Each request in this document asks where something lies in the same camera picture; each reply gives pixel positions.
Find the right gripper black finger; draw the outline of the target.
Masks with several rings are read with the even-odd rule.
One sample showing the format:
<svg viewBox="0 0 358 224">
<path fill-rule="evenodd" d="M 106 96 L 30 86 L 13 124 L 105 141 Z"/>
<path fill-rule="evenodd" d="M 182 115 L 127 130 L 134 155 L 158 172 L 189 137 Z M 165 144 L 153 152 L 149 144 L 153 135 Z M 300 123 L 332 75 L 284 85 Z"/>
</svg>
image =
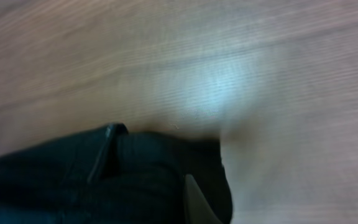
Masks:
<svg viewBox="0 0 358 224">
<path fill-rule="evenodd" d="M 190 174 L 185 176 L 183 201 L 187 224 L 223 224 L 209 206 L 195 178 Z"/>
</svg>

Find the black shorts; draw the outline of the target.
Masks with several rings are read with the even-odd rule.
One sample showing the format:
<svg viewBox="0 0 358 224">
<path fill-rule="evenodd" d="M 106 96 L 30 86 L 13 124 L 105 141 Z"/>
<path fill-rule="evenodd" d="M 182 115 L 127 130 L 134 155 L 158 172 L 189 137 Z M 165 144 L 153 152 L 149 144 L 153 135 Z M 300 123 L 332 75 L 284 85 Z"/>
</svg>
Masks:
<svg viewBox="0 0 358 224">
<path fill-rule="evenodd" d="M 0 156 L 0 223 L 186 223 L 187 174 L 230 223 L 218 139 L 106 125 Z"/>
</svg>

